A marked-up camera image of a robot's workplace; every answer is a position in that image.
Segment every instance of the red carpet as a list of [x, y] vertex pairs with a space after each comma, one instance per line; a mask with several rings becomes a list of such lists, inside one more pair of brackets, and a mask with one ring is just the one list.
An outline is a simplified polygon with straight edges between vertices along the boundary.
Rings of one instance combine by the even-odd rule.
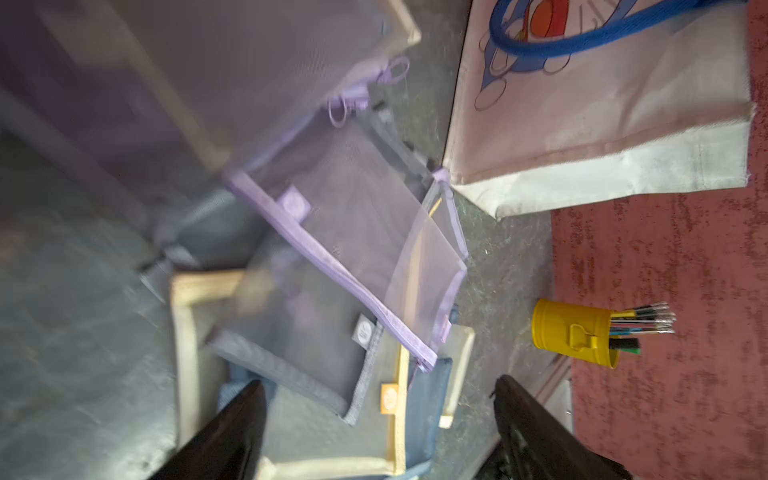
[[617, 370], [573, 364], [576, 436], [643, 478], [768, 478], [768, 2], [749, 8], [749, 187], [552, 214], [556, 300], [677, 313]]

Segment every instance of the gray mesh pouch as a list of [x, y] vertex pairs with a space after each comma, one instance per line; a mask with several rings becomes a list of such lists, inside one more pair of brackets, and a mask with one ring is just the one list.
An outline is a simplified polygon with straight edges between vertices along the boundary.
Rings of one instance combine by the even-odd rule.
[[406, 156], [392, 144], [358, 122], [336, 128], [322, 112], [226, 178], [429, 371], [466, 266], [404, 181], [424, 167], [395, 169]]
[[[234, 299], [230, 319], [219, 322], [208, 345], [353, 425], [382, 333], [371, 312], [274, 232]], [[358, 321], [369, 326], [365, 344], [353, 339]]]

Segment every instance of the white tote bag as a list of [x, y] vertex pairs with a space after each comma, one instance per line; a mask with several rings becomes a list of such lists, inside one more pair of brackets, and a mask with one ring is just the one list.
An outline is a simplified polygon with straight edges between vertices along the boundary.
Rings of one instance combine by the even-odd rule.
[[704, 2], [600, 46], [627, 21], [697, 2], [502, 0], [493, 42], [495, 3], [472, 5], [444, 159], [471, 202], [501, 218], [746, 186], [746, 3]]

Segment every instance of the yellow metal container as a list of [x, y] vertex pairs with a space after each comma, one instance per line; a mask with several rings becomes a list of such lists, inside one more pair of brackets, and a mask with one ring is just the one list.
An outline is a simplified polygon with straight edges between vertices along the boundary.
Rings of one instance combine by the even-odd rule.
[[610, 310], [541, 299], [531, 331], [540, 349], [616, 368], [619, 352], [608, 348]]

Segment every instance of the cartoon print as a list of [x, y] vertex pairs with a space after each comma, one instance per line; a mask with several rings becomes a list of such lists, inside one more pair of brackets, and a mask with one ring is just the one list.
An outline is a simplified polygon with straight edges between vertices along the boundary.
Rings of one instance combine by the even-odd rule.
[[[507, 10], [503, 29], [509, 38], [520, 41], [553, 41], [596, 30], [627, 16], [637, 0], [518, 0]], [[496, 48], [486, 32], [480, 41], [485, 70], [475, 110], [492, 107], [507, 88], [510, 73], [542, 71], [556, 74], [568, 65], [571, 56], [516, 57]]]

